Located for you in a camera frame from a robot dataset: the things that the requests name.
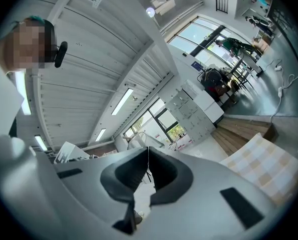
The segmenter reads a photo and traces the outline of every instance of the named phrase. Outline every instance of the round light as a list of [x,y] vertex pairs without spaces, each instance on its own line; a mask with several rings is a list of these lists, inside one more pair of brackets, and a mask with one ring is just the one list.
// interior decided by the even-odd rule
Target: round light
[[147,14],[152,18],[155,15],[155,10],[152,7],[147,8]]

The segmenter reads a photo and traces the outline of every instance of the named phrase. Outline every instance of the gray floor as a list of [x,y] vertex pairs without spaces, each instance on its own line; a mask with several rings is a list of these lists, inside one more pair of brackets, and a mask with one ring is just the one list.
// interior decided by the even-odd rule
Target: gray floor
[[[293,41],[293,45],[298,51],[298,43]],[[248,90],[240,90],[236,94],[239,102],[227,109],[225,111],[227,114],[270,116],[275,112],[279,103],[278,88],[282,85],[281,71],[274,70],[278,59],[282,59],[280,65],[284,70],[284,85],[287,85],[287,78],[290,74],[298,76],[298,62],[279,32],[276,33],[272,44],[258,61],[259,66],[265,72],[259,78],[249,78],[253,88],[246,84]],[[288,89],[283,90],[282,103],[277,116],[298,117],[298,79]]]

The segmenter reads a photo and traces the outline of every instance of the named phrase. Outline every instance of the green shirt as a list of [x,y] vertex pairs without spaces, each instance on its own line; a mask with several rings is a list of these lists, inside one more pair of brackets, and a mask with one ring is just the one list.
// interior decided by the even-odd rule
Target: green shirt
[[238,56],[239,48],[236,43],[229,39],[225,39],[222,41],[223,47],[225,47],[228,51],[230,51],[233,48],[234,55]]

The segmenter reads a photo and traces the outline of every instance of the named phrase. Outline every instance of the white shirt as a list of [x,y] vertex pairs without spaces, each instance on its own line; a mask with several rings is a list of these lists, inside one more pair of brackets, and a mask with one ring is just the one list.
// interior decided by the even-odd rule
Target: white shirt
[[9,135],[23,100],[0,66],[0,135]]

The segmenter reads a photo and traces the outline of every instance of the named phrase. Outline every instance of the person in green shirt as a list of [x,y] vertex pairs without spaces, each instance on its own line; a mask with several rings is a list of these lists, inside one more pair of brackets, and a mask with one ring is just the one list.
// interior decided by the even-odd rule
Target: person in green shirt
[[226,38],[224,40],[216,40],[215,43],[221,47],[223,46],[230,52],[230,56],[234,57],[237,56],[251,68],[253,68],[257,72],[257,76],[259,76],[263,70],[255,63],[253,58],[251,58],[249,52],[256,52],[259,54],[259,51],[250,44],[242,43],[237,39],[234,38]]

